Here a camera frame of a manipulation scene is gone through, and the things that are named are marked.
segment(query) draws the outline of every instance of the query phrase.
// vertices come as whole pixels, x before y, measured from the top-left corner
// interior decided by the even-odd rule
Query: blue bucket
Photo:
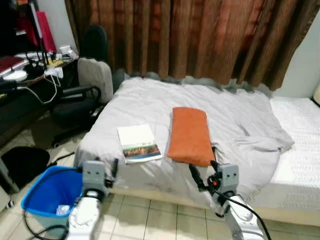
[[[21,207],[47,228],[52,225],[66,225],[77,197],[81,196],[82,173],[74,167],[52,166],[34,183],[21,202]],[[59,205],[69,205],[69,211],[57,215]],[[60,236],[62,229],[50,231]]]

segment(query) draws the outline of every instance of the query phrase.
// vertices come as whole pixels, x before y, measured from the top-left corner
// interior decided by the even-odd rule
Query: brown curtain
[[[212,78],[280,88],[318,0],[65,0],[78,48],[91,24],[108,64],[161,78]]]

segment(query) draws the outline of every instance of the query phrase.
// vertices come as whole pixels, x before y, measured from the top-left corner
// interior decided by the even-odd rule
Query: pillow
[[[210,166],[210,161],[216,160],[204,111],[191,107],[172,109],[172,131],[167,156],[178,162],[198,166]]]

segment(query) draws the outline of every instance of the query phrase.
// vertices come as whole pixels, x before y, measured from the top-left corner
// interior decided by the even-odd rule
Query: white wall
[[[37,0],[39,9],[46,12],[57,49],[71,45],[76,49],[64,0]],[[305,39],[295,51],[283,85],[274,96],[309,98],[320,80],[320,13],[317,14]]]
[[[70,27],[65,0],[37,0],[40,11],[44,11],[57,50],[62,45],[70,45],[77,50]]]

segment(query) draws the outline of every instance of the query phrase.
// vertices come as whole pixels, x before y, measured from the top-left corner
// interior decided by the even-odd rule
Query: mattress
[[[254,207],[318,211],[320,217],[320,108],[307,98],[274,97],[270,103],[294,144],[280,156],[270,183],[247,201]]]
[[[177,85],[136,77],[124,81],[103,109],[82,139],[74,164],[99,159],[105,162],[108,173],[113,160],[118,158],[115,188],[160,191],[215,208],[209,193],[198,191],[188,165],[166,157],[174,107],[206,112],[216,159],[239,166],[237,191],[243,196],[270,182],[281,153],[293,143],[274,116],[269,99],[261,92]],[[126,165],[117,127],[146,123],[164,158]],[[204,180],[214,173],[211,166],[198,170]]]

